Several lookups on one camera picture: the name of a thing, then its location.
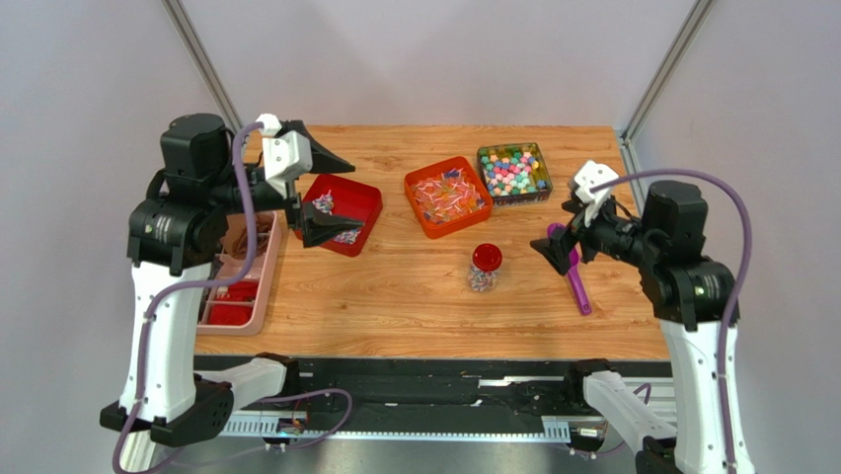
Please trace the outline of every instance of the orange tray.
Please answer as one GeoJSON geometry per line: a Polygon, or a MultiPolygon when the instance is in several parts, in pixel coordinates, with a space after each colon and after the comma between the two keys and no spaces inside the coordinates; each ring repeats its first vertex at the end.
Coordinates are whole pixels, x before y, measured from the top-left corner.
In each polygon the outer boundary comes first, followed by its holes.
{"type": "Polygon", "coordinates": [[[406,192],[406,198],[409,200],[409,204],[415,212],[415,217],[418,218],[420,228],[423,229],[423,233],[426,234],[426,237],[430,239],[437,239],[447,234],[452,234],[457,230],[478,224],[482,221],[488,220],[488,217],[491,217],[491,209],[494,205],[494,200],[491,198],[491,194],[488,193],[485,185],[482,184],[482,181],[479,179],[476,171],[474,171],[473,167],[470,166],[467,158],[463,156],[456,156],[454,158],[450,158],[449,160],[440,161],[434,165],[429,165],[425,168],[412,171],[412,173],[406,175],[406,178],[403,180],[403,188],[406,192]],[[476,212],[471,212],[463,217],[459,217],[458,219],[451,220],[440,225],[433,224],[423,217],[423,211],[418,206],[418,202],[415,200],[415,193],[412,192],[412,185],[427,178],[440,175],[441,173],[446,173],[453,168],[464,170],[463,173],[465,180],[476,187],[476,191],[479,192],[479,196],[482,197],[482,200],[484,200],[487,205],[476,212]]]}

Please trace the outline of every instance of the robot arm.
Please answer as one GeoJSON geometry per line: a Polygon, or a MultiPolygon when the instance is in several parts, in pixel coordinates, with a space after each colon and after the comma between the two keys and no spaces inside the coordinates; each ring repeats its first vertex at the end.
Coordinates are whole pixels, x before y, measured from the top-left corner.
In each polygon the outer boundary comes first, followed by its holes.
{"type": "MultiPolygon", "coordinates": [[[[669,350],[679,432],[670,436],[667,426],[652,419],[650,411],[629,396],[621,378],[604,368],[577,376],[578,396],[618,428],[637,454],[638,472],[727,472],[716,357],[734,278],[727,267],[701,254],[707,203],[694,185],[660,181],[650,186],[642,218],[630,214],[623,218],[617,215],[619,203],[610,197],[609,188],[589,191],[616,178],[605,168],[587,162],[578,171],[571,180],[573,198],[564,203],[564,209],[575,214],[572,221],[549,238],[532,241],[531,246],[561,275],[570,268],[569,253],[575,244],[580,244],[585,263],[604,253],[640,271],[643,293],[653,304],[669,350]]],[[[721,356],[727,360],[726,385],[733,406],[735,472],[754,474],[733,375],[737,311],[727,332],[726,354],[721,356]]]]}
{"type": "MultiPolygon", "coordinates": [[[[362,225],[319,212],[301,201],[294,186],[304,173],[354,167],[311,139],[299,120],[281,122],[263,115],[260,121],[267,165],[245,168],[255,210],[283,209],[305,247],[362,225]]],[[[161,136],[166,166],[129,217],[128,256],[135,287],[131,365],[119,400],[100,414],[106,428],[121,431],[139,402],[132,431],[150,430],[155,442],[184,446],[216,437],[238,408],[300,391],[297,362],[280,355],[257,355],[228,370],[193,373],[201,287],[169,294],[151,324],[147,321],[150,300],[164,288],[210,277],[216,247],[227,231],[226,214],[243,212],[228,133],[220,117],[196,114],[175,119],[161,136]],[[161,191],[164,183],[166,192],[161,191]],[[145,325],[150,328],[144,333],[145,325]],[[135,400],[139,370],[145,375],[145,392],[142,400],[135,400]]]]}

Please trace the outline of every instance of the plastic container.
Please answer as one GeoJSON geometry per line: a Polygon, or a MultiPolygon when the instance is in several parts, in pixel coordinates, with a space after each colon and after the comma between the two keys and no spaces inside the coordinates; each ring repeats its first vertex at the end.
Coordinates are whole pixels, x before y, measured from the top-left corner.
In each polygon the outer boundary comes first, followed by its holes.
{"type": "MultiPolygon", "coordinates": [[[[196,328],[198,334],[254,336],[263,328],[281,235],[280,219],[277,214],[260,212],[258,219],[270,219],[268,236],[265,233],[262,236],[260,232],[258,233],[258,242],[268,238],[268,243],[261,252],[257,253],[251,270],[240,283],[230,288],[213,288],[206,294],[196,328]],[[254,298],[251,301],[226,300],[225,296],[229,289],[232,292],[244,290],[248,294],[253,294],[254,298]]],[[[228,216],[228,232],[222,238],[223,250],[221,254],[216,255],[216,265],[219,266],[219,270],[214,276],[215,279],[232,277],[242,268],[243,261],[234,258],[230,249],[235,248],[235,241],[242,238],[245,225],[244,214],[228,216]]]]}
{"type": "Polygon", "coordinates": [[[482,162],[483,157],[490,158],[492,155],[496,155],[498,160],[501,160],[502,158],[511,159],[514,156],[514,153],[525,152],[529,152],[531,156],[534,157],[535,161],[540,164],[537,170],[532,170],[532,172],[529,173],[529,185],[533,186],[536,191],[532,193],[509,196],[494,195],[494,206],[533,204],[537,202],[544,202],[549,199],[549,195],[552,193],[552,179],[549,177],[549,170],[546,168],[546,161],[544,161],[543,154],[540,152],[540,148],[537,146],[537,143],[512,143],[507,145],[483,146],[480,148],[476,152],[476,162],[478,166],[477,169],[480,170],[479,175],[482,178],[482,184],[485,187],[485,190],[488,190],[488,183],[491,181],[489,172],[492,170],[488,170],[487,165],[482,162]],[[545,188],[538,188],[537,185],[539,181],[544,182],[545,188]]]}
{"type": "Polygon", "coordinates": [[[493,208],[491,195],[482,184],[482,181],[473,170],[473,167],[470,166],[467,158],[463,156],[456,156],[454,158],[435,163],[434,165],[429,165],[425,168],[412,171],[412,173],[406,175],[406,178],[403,180],[403,188],[406,193],[406,198],[409,200],[409,204],[415,212],[415,217],[418,218],[420,228],[423,229],[423,233],[426,234],[426,237],[430,239],[438,239],[457,230],[488,220],[488,217],[491,217],[491,209],[493,208]],[[471,212],[458,219],[451,220],[443,224],[434,224],[423,217],[423,211],[418,206],[418,202],[415,200],[415,193],[412,191],[412,185],[427,178],[440,175],[441,173],[446,173],[453,168],[463,170],[462,172],[464,173],[465,181],[470,182],[476,187],[476,191],[479,192],[479,195],[488,205],[476,212],[471,212]]]}
{"type": "Polygon", "coordinates": [[[467,282],[474,291],[487,291],[497,287],[502,251],[494,244],[482,244],[473,251],[467,282]]]}
{"type": "MultiPolygon", "coordinates": [[[[333,195],[333,214],[361,220],[364,225],[359,231],[356,241],[352,244],[340,244],[331,240],[321,244],[321,247],[332,250],[337,254],[356,257],[362,252],[362,247],[365,246],[365,242],[377,222],[377,217],[383,210],[383,195],[380,190],[373,186],[364,185],[337,175],[319,175],[303,200],[311,202],[327,192],[333,195]]],[[[295,235],[299,240],[301,239],[300,232],[296,231],[295,235]]]]}

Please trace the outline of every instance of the pink tray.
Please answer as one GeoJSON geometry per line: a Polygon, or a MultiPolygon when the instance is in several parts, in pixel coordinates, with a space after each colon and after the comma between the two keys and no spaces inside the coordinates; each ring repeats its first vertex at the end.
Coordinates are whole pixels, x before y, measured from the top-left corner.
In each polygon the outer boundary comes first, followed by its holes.
{"type": "MultiPolygon", "coordinates": [[[[257,297],[254,302],[222,302],[214,301],[218,288],[213,288],[208,293],[207,300],[204,304],[204,309],[198,320],[198,334],[221,334],[229,336],[254,336],[263,328],[263,321],[266,318],[266,307],[268,305],[268,296],[271,292],[271,279],[274,277],[274,265],[277,263],[277,252],[280,249],[280,219],[274,212],[261,212],[259,215],[267,215],[272,219],[271,229],[268,235],[268,246],[266,251],[258,254],[254,260],[254,265],[251,271],[248,272],[243,281],[256,281],[257,297]],[[250,306],[252,307],[251,319],[241,326],[223,326],[216,324],[207,324],[210,318],[210,310],[214,305],[229,305],[229,306],[250,306]]],[[[227,243],[230,239],[235,239],[242,235],[245,229],[245,216],[243,214],[228,216],[228,233],[222,239],[223,243],[227,243]]],[[[222,263],[222,268],[216,275],[216,279],[223,279],[232,277],[242,268],[242,261],[236,260],[224,251],[218,254],[217,257],[222,263]]]]}

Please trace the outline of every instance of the white wall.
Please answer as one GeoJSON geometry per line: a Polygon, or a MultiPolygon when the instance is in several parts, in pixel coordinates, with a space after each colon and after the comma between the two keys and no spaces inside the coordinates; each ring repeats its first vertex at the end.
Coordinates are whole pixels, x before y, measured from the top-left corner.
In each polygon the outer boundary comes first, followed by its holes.
{"type": "Polygon", "coordinates": [[[692,0],[185,0],[243,121],[627,124],[692,0]]]}
{"type": "MultiPolygon", "coordinates": [[[[762,474],[841,464],[839,22],[833,0],[718,2],[636,144],[644,169],[713,173],[751,210],[737,371],[762,474]]],[[[735,269],[735,211],[721,193],[704,192],[709,252],[735,269]]]]}
{"type": "Polygon", "coordinates": [[[106,473],[127,219],[170,119],[216,112],[160,2],[0,6],[0,471],[106,473]]]}

